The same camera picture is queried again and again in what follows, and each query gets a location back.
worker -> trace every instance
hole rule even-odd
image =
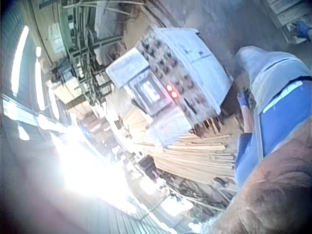
[[[238,63],[256,101],[238,92],[244,120],[235,163],[239,192],[202,233],[312,233],[312,77],[283,52],[244,47]]]
[[[294,26],[296,27],[296,34],[299,38],[305,38],[312,41],[312,28],[305,22],[297,21]]]

industrial machine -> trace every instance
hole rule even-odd
[[[155,146],[173,144],[197,123],[219,115],[231,79],[196,29],[150,28],[106,72],[148,116]]]

gloved hand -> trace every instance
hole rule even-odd
[[[247,106],[249,108],[249,103],[248,103],[249,94],[250,94],[249,90],[246,90],[245,88],[238,90],[237,101],[240,107]]]
[[[306,38],[309,39],[308,31],[312,29],[303,21],[297,21],[296,24],[296,33],[299,38]]]

floor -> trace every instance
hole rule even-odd
[[[236,52],[248,45],[293,53],[312,68],[312,45],[309,42],[288,45],[271,19],[251,0],[153,2],[165,8],[179,26],[198,29],[201,38],[232,75],[236,69]]]

lumber stack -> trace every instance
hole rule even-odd
[[[205,184],[212,184],[215,177],[233,180],[237,138],[241,134],[235,117],[224,121],[220,133],[208,131],[204,138],[187,133],[165,149],[149,140],[145,134],[148,123],[139,110],[132,109],[123,122],[133,146],[151,155],[159,169]]]

